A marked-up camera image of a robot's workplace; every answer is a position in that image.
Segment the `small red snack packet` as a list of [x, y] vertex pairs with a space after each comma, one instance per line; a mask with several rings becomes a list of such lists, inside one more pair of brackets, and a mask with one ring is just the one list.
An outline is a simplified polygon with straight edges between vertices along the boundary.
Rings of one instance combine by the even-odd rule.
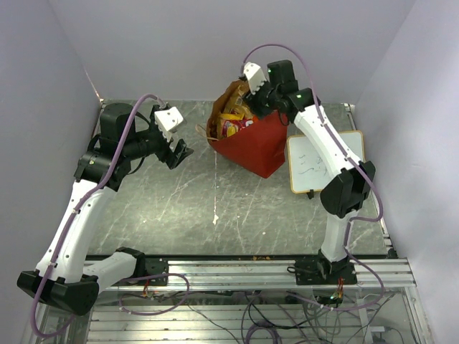
[[252, 119], [242, 120], [223, 120], [222, 121], [222, 137], [228, 138], [241, 130], [251, 126], [254, 123]]

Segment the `red paper bag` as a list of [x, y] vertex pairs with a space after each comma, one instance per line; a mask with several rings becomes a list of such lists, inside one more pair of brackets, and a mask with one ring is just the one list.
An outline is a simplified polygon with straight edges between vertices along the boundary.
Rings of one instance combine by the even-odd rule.
[[224, 158], [236, 163], [246, 170], [263, 178], [268, 178], [285, 162], [284, 149], [287, 141], [287, 126], [276, 113], [259, 120], [252, 114], [254, 123], [228, 138], [222, 137], [222, 121], [219, 114], [232, 92], [246, 82], [237, 80], [229, 84], [227, 89], [213, 103], [212, 110], [204, 128], [203, 136], [211, 147]]

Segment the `yellow snack bar wrapper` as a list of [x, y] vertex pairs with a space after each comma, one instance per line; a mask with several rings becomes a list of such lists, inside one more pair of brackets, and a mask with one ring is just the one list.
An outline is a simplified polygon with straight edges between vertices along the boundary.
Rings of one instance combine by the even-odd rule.
[[219, 120], [220, 121], [225, 121], [225, 120], [237, 120], [237, 121], [240, 121], [240, 120], [243, 120], [244, 119], [244, 115], [243, 114], [239, 114], [239, 113], [220, 113], [219, 114]]

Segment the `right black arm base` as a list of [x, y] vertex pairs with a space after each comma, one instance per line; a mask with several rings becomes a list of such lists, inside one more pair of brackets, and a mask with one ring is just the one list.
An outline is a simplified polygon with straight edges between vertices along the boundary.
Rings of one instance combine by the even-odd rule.
[[287, 271], [295, 275], [297, 285], [337, 285], [339, 281], [344, 285], [357, 284], [356, 271], [351, 262], [346, 262], [342, 269], [326, 272], [316, 257], [306, 257], [296, 260], [287, 267]]

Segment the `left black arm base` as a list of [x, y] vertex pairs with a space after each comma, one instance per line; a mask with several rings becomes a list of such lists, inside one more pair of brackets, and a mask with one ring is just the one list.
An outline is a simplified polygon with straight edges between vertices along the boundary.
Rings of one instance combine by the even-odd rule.
[[167, 286], [169, 273], [169, 264], [162, 258], [147, 258], [146, 259], [146, 276], [157, 275], [149, 280], [148, 285], [154, 287]]

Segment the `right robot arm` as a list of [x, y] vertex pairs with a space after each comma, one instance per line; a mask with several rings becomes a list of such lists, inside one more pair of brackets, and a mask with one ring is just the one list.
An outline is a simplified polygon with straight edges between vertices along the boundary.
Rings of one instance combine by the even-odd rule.
[[276, 110], [304, 134], [325, 163], [330, 181], [320, 193], [327, 212], [325, 239], [318, 251], [316, 275], [329, 284], [349, 263], [349, 237], [354, 221], [368, 198], [376, 168], [345, 144], [328, 119], [315, 91], [299, 88], [289, 60], [268, 65], [266, 71], [246, 62], [241, 73], [249, 90], [244, 100], [259, 118]]

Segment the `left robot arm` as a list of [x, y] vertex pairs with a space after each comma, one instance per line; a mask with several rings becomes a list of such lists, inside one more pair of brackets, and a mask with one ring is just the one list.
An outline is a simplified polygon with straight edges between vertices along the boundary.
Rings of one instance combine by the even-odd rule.
[[40, 303], [81, 316], [108, 287], [121, 280], [137, 285], [145, 279], [146, 255], [126, 247], [85, 266], [100, 216], [123, 179], [136, 171], [132, 162], [154, 154], [173, 169], [193, 152], [184, 140], [171, 146], [173, 133], [184, 124], [176, 107], [153, 106], [146, 118], [148, 128], [138, 131], [135, 119], [142, 117], [127, 103], [103, 108], [100, 131], [78, 161], [70, 201], [55, 237], [35, 269], [21, 272], [17, 280], [18, 287]]

